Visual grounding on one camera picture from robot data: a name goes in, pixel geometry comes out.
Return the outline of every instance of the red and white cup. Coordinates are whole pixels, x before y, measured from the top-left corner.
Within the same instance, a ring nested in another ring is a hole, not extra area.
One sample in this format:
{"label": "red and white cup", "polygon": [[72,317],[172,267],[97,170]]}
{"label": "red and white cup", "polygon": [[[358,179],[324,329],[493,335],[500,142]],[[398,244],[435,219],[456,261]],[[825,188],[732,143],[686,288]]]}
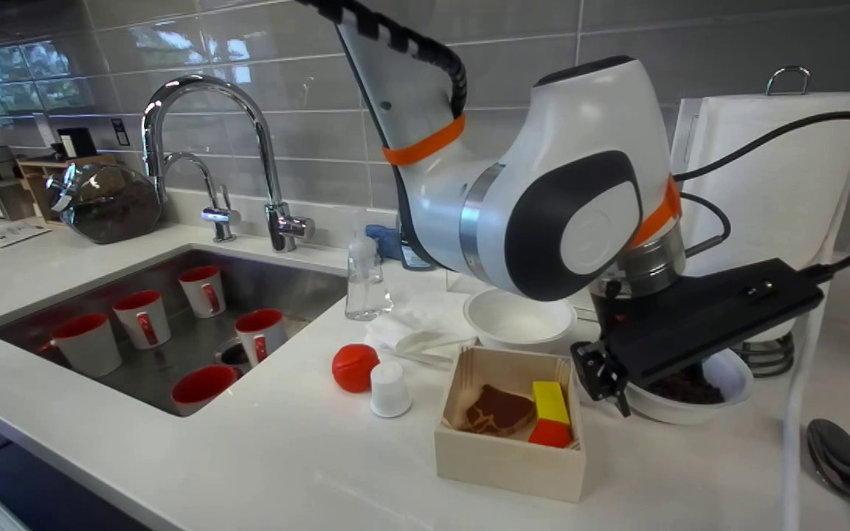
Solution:
{"label": "red and white cup", "polygon": [[172,332],[159,288],[133,291],[116,301],[113,310],[136,348],[159,348],[170,341]]}
{"label": "red and white cup", "polygon": [[172,390],[172,400],[180,416],[192,416],[203,405],[211,405],[215,394],[221,394],[230,384],[240,379],[240,372],[230,365],[203,365]]}
{"label": "red and white cup", "polygon": [[273,306],[251,310],[237,317],[237,335],[251,359],[251,365],[263,363],[274,348],[283,344],[283,313]]}
{"label": "red and white cup", "polygon": [[180,287],[199,317],[212,317],[224,313],[224,288],[220,264],[196,264],[180,275]]}
{"label": "red and white cup", "polygon": [[122,351],[103,313],[85,313],[65,320],[54,329],[51,344],[57,344],[84,374],[102,378],[122,365]]}

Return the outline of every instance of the black cable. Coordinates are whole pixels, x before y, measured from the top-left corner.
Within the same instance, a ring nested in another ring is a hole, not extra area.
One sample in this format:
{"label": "black cable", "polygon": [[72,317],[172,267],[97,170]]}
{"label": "black cable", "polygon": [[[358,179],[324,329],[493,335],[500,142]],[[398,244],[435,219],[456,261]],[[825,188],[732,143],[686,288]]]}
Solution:
{"label": "black cable", "polygon": [[441,42],[435,42],[435,39],[428,39],[410,25],[403,25],[398,20],[394,20],[382,11],[372,11],[358,0],[299,0],[299,3],[316,6],[316,11],[335,24],[345,24],[342,11],[351,11],[354,25],[364,39],[382,42],[382,34],[391,34],[391,42],[385,42],[391,49],[409,52],[420,62],[443,67],[451,77],[451,99],[448,99],[451,114],[456,117],[463,114],[466,67],[451,46],[447,46],[447,45],[441,45]]}
{"label": "black cable", "polygon": [[689,191],[682,191],[682,198],[692,201],[692,202],[707,207],[707,208],[710,208],[711,214],[717,214],[717,222],[720,222],[720,233],[711,236],[711,238],[707,238],[707,241],[701,241],[701,244],[692,244],[692,248],[686,250],[686,257],[698,257],[698,253],[704,253],[704,250],[710,250],[710,248],[717,248],[717,244],[724,244],[724,241],[732,236],[732,225],[729,225],[727,213],[724,213],[717,202],[711,202],[711,201],[707,201],[707,198],[701,198],[701,194],[689,194]]}
{"label": "black cable", "polygon": [[[811,127],[811,123],[825,123],[825,121],[850,121],[850,112],[806,114],[806,117],[801,117],[801,121],[791,121],[791,123],[785,123],[785,127],[776,127],[776,130],[754,138],[751,143],[745,143],[745,148],[738,148],[738,151],[732,151],[732,152],[727,152],[727,155],[720,155],[720,158],[714,158],[714,163],[710,163],[710,166],[704,166],[704,167],[673,173],[673,179],[679,179],[679,182],[698,179],[698,177],[704,177],[704,173],[711,173],[711,170],[717,170],[717,167],[724,167],[724,166],[747,155],[751,151],[757,151],[757,148],[763,148],[763,143],[769,143],[769,142],[775,142],[775,138],[779,138],[779,136],[785,136],[785,133],[795,133],[795,130],[804,130],[804,127]],[[828,284],[828,279],[834,279],[834,276],[835,276],[840,272],[844,272],[844,267],[850,267],[850,253],[847,253],[844,260],[840,260],[840,261],[809,264],[809,267],[804,267],[804,276],[806,276],[806,279],[814,279],[814,284]]]}

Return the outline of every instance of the cardboard box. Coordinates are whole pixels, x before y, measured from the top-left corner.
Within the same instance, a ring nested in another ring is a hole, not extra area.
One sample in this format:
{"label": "cardboard box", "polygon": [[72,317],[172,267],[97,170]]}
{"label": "cardboard box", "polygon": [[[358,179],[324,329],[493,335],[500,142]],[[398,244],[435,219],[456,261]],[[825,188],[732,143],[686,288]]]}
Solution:
{"label": "cardboard box", "polygon": [[[463,425],[463,409],[476,405],[484,384],[531,399],[534,379],[564,384],[575,437],[569,449],[525,443],[531,428],[513,437],[456,428]],[[435,430],[435,459],[441,478],[580,502],[584,481],[584,440],[580,430],[572,359],[531,351],[463,348]]]}

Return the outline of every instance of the kitchen sink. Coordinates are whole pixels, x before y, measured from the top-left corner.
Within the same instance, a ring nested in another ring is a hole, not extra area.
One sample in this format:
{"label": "kitchen sink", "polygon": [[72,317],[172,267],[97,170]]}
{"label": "kitchen sink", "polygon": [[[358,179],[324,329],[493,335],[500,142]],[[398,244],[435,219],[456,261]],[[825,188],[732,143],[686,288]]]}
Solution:
{"label": "kitchen sink", "polygon": [[[199,317],[180,288],[177,276],[192,264],[221,264],[224,313],[215,317]],[[113,315],[113,301],[139,288],[159,288],[165,301],[172,340],[155,351],[133,348],[127,329]],[[242,372],[242,378],[251,369],[237,341],[237,315],[255,306],[274,306],[283,313],[291,340],[329,306],[335,306],[342,294],[345,276],[336,275],[184,248],[116,272],[97,284],[85,284],[57,298],[0,315],[0,340],[74,372],[68,359],[51,348],[51,335],[74,315],[103,313],[113,320],[125,363],[116,372],[91,379],[102,379],[103,385],[177,416],[177,407],[172,405],[172,385],[184,374],[211,363],[230,363]]]}

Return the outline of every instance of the chrome faucet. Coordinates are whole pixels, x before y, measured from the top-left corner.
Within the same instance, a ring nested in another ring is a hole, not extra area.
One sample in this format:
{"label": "chrome faucet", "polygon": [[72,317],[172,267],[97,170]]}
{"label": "chrome faucet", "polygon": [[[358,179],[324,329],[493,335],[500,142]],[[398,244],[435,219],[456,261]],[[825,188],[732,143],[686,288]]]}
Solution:
{"label": "chrome faucet", "polygon": [[141,112],[141,166],[144,166],[144,173],[158,185],[158,198],[162,201],[162,194],[165,194],[162,177],[170,167],[170,155],[165,155],[165,143],[162,143],[162,121],[165,121],[165,112],[184,95],[192,95],[192,90],[229,95],[251,117],[260,163],[263,163],[265,182],[270,182],[265,222],[270,222],[273,248],[274,250],[295,250],[299,241],[305,241],[313,233],[313,222],[292,214],[291,207],[283,202],[270,121],[257,110],[257,102],[240,84],[233,84],[229,79],[206,77],[206,73],[177,77],[177,79],[162,81],[155,90],[155,96],[147,99],[147,107]]}
{"label": "chrome faucet", "polygon": [[237,222],[242,222],[242,219],[240,219],[240,213],[230,208],[230,198],[229,198],[224,179],[215,179],[212,170],[211,170],[211,166],[206,166],[203,158],[199,158],[196,152],[187,152],[187,151],[170,152],[170,155],[165,155],[165,167],[172,167],[172,166],[180,163],[180,158],[190,158],[190,163],[199,167],[199,173],[201,173],[201,179],[203,179],[203,185],[206,185],[206,194],[211,194],[212,202],[201,208],[201,219],[215,226],[215,241],[230,241],[230,238],[237,238],[237,236],[230,233],[230,225],[237,225]]}

